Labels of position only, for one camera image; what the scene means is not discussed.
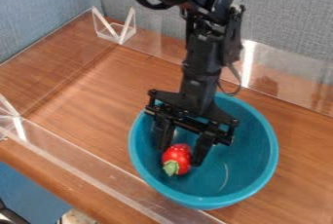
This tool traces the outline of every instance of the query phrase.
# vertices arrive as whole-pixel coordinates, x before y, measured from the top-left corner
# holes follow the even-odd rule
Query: wooden table
[[[126,147],[131,123],[147,90],[177,91],[179,80],[178,64],[98,39],[86,16],[3,64],[0,93],[25,118],[136,175]],[[273,125],[280,163],[249,200],[210,214],[231,224],[332,224],[332,118],[247,89],[238,97]],[[0,141],[0,161],[102,223],[155,223],[11,139]]]

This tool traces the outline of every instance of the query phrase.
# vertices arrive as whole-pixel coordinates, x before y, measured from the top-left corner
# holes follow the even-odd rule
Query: gray wall
[[[127,8],[134,5],[142,26],[160,27],[164,34],[183,36],[177,9],[156,13],[142,9],[134,0],[102,1],[107,16],[123,19]],[[332,0],[246,0],[246,4],[245,39],[313,58],[333,59]],[[163,19],[162,26],[156,23],[158,18]]]
[[[100,0],[0,0],[0,61]]]

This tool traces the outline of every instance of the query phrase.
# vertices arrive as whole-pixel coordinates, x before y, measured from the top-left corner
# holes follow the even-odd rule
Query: bowl rim
[[[147,182],[147,184],[159,192],[162,193],[167,198],[173,199],[178,203],[183,205],[190,205],[194,208],[206,208],[206,207],[219,207],[223,205],[233,205],[234,203],[245,200],[246,198],[251,197],[258,190],[263,187],[263,185],[267,183],[270,177],[274,174],[275,167],[278,164],[278,143],[277,143],[277,137],[274,134],[273,127],[267,121],[267,119],[263,117],[262,113],[245,101],[235,97],[230,97],[222,93],[217,93],[215,97],[222,97],[227,101],[235,101],[241,106],[243,106],[255,116],[255,118],[262,122],[263,130],[267,135],[269,140],[269,159],[267,163],[265,165],[265,169],[259,175],[259,177],[253,181],[250,185],[247,185],[242,190],[238,192],[222,195],[222,196],[193,196],[185,193],[178,192],[177,190],[171,189],[169,186],[166,186],[162,182],[156,180],[156,178],[150,174],[150,172],[146,170],[140,163],[140,159],[138,157],[138,154],[135,152],[135,145],[130,145],[131,142],[135,140],[135,133],[138,132],[138,123],[140,123],[142,119],[146,117],[144,110],[140,111],[131,130],[128,134],[128,153],[130,153],[130,159],[134,164],[134,167]]]

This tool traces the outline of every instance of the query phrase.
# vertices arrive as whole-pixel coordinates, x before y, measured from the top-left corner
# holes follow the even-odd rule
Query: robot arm
[[[151,9],[178,6],[186,19],[186,49],[183,79],[178,93],[150,90],[146,113],[154,116],[156,148],[167,149],[175,127],[199,135],[191,164],[199,166],[211,146],[230,145],[238,120],[217,107],[214,94],[221,68],[233,67],[242,50],[241,23],[245,12],[242,0],[159,0],[152,5],[138,2]]]

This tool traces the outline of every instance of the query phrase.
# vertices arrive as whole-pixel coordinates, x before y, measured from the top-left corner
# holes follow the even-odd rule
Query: teal bowl
[[[197,209],[215,209],[251,197],[273,176],[278,144],[262,114],[242,100],[222,93],[215,104],[241,120],[230,147],[213,147],[202,165],[182,176],[169,177],[162,169],[162,152],[154,148],[152,117],[140,112],[128,135],[131,162],[148,185],[169,199]],[[194,147],[198,135],[175,130],[173,143]]]

